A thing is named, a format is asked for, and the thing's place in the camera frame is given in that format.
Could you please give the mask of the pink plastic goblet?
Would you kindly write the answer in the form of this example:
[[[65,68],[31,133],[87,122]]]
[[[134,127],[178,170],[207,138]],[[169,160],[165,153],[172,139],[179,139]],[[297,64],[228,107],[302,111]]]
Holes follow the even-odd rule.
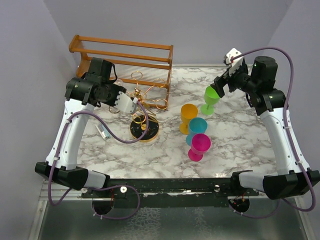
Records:
[[[194,162],[199,162],[211,147],[211,139],[204,133],[192,137],[188,157]]]

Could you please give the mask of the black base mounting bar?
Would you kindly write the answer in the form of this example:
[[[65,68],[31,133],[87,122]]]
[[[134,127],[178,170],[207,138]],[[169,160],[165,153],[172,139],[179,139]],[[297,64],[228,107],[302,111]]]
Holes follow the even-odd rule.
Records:
[[[140,196],[141,208],[179,208],[179,207],[227,207],[228,199],[240,200],[258,196],[251,188],[235,189],[231,179],[224,178],[111,178],[106,187],[111,190],[90,189],[83,193],[83,199],[95,203],[111,200],[113,206],[133,209],[138,204],[135,188]]]

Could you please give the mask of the blue plastic goblet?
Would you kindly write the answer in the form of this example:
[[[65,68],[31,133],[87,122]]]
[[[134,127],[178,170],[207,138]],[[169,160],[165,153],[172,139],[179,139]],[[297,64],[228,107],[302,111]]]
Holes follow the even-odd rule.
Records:
[[[208,124],[205,119],[201,117],[193,118],[188,124],[188,135],[186,137],[186,143],[188,146],[191,145],[192,138],[196,134],[204,134],[208,128]]]

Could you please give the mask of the clear wine glass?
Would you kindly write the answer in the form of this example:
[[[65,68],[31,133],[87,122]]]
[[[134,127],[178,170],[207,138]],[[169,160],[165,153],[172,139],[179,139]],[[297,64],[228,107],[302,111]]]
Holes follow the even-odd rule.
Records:
[[[121,87],[124,87],[125,86],[125,83],[123,82],[123,80],[121,78],[117,78],[117,80],[114,82],[114,84],[118,85],[118,86],[121,86]]]

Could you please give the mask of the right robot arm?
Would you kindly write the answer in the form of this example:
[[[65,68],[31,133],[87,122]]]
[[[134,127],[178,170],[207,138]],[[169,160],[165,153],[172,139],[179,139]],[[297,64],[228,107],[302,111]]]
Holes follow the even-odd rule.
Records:
[[[316,185],[320,173],[311,170],[303,157],[290,123],[290,115],[283,114],[286,96],[274,87],[278,64],[268,56],[258,56],[251,72],[243,57],[233,60],[233,54],[224,58],[227,70],[214,79],[211,87],[219,97],[225,95],[224,86],[229,91],[241,90],[247,101],[262,120],[275,155],[275,175],[261,175],[251,170],[234,172],[229,189],[240,196],[247,189],[265,193],[271,200],[301,196]]]

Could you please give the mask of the orange plastic goblet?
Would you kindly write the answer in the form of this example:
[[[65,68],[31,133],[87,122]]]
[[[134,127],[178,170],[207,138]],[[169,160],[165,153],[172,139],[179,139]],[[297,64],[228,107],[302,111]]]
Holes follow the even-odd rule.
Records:
[[[184,104],[180,110],[180,119],[182,123],[179,126],[179,130],[182,134],[189,134],[189,123],[192,119],[198,115],[198,108],[191,103]]]

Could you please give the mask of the small blue white packet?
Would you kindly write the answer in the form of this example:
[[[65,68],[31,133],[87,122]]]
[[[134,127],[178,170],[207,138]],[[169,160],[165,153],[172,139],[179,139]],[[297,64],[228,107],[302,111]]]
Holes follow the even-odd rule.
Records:
[[[110,133],[108,132],[108,130],[105,128],[105,126],[101,123],[99,124],[96,124],[95,125],[95,128],[97,129],[98,133],[100,134],[100,136],[104,139],[104,140],[107,140],[107,139],[110,139],[111,138],[111,135]]]

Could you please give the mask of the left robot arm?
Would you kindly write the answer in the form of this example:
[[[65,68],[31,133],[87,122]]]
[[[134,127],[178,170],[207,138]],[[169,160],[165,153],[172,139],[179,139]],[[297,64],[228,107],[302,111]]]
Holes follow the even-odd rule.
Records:
[[[67,83],[57,137],[45,161],[36,163],[36,173],[75,190],[93,188],[101,198],[110,193],[108,176],[78,167],[77,155],[87,122],[96,107],[106,104],[126,113],[135,109],[135,104],[126,96],[126,89],[110,79],[115,71],[112,62],[94,57],[82,77],[74,77]]]

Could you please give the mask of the green plastic goblet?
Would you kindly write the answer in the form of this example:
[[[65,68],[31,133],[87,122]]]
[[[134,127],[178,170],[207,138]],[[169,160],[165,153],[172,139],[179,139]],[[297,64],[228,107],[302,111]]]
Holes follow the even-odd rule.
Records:
[[[216,90],[211,86],[208,86],[204,92],[205,104],[200,107],[201,113],[207,116],[212,115],[214,113],[214,105],[217,104],[219,100],[220,97]]]

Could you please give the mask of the wooden dish rack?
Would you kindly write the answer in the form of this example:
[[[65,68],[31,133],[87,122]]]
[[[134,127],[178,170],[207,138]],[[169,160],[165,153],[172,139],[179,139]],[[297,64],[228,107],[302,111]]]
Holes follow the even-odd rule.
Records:
[[[89,70],[92,58],[103,58],[115,65],[116,73],[124,83],[148,86],[152,92],[155,88],[166,91],[165,96],[150,100],[150,107],[164,110],[169,106],[173,45],[76,34],[68,49],[71,53],[80,54],[76,70],[78,77]]]

